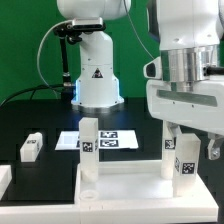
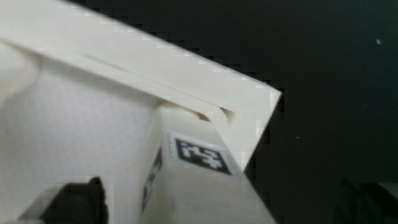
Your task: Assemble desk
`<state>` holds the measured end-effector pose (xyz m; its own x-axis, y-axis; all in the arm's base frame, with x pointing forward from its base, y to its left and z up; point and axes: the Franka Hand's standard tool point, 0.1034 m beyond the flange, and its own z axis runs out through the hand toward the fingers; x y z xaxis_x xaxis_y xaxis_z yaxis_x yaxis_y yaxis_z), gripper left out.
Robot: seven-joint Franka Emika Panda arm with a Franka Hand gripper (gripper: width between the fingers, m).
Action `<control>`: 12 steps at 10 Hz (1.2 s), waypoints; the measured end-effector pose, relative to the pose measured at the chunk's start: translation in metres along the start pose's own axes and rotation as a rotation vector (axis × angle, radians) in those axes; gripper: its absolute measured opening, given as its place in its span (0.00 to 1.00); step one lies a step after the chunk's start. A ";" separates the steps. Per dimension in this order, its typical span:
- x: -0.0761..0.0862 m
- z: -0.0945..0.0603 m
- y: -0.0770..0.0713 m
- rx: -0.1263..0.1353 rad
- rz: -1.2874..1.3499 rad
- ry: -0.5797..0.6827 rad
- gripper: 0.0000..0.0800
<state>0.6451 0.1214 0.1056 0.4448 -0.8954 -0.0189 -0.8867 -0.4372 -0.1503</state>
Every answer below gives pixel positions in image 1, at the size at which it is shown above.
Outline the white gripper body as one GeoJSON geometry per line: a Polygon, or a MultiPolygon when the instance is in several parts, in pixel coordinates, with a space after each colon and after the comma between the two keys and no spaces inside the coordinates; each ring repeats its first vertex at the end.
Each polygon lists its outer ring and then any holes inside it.
{"type": "Polygon", "coordinates": [[[147,104],[152,117],[224,136],[224,78],[195,82],[192,92],[176,92],[162,80],[149,80],[147,104]]]}

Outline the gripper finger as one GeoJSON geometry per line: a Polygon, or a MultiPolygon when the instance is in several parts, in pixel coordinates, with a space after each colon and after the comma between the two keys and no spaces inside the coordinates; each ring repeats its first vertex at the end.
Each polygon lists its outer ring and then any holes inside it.
{"type": "Polygon", "coordinates": [[[208,138],[210,142],[208,144],[208,158],[210,160],[217,160],[220,158],[220,149],[224,143],[224,136],[214,133],[209,133],[208,138]]]}
{"type": "Polygon", "coordinates": [[[168,133],[171,136],[173,145],[176,145],[177,136],[182,133],[180,126],[173,122],[167,122],[166,127],[168,128],[168,133]]]}

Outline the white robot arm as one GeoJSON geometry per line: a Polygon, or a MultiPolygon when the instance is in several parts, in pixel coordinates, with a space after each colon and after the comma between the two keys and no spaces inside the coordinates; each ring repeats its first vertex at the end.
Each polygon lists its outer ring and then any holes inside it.
{"type": "MultiPolygon", "coordinates": [[[[72,104],[110,108],[123,101],[113,74],[113,42],[106,20],[128,14],[131,0],[57,0],[70,40],[80,43],[81,75],[72,104]]],[[[168,123],[173,135],[181,125],[203,130],[210,139],[207,156],[220,157],[224,143],[224,68],[219,43],[224,30],[222,0],[150,0],[150,36],[160,56],[144,66],[148,108],[168,123]]]]}

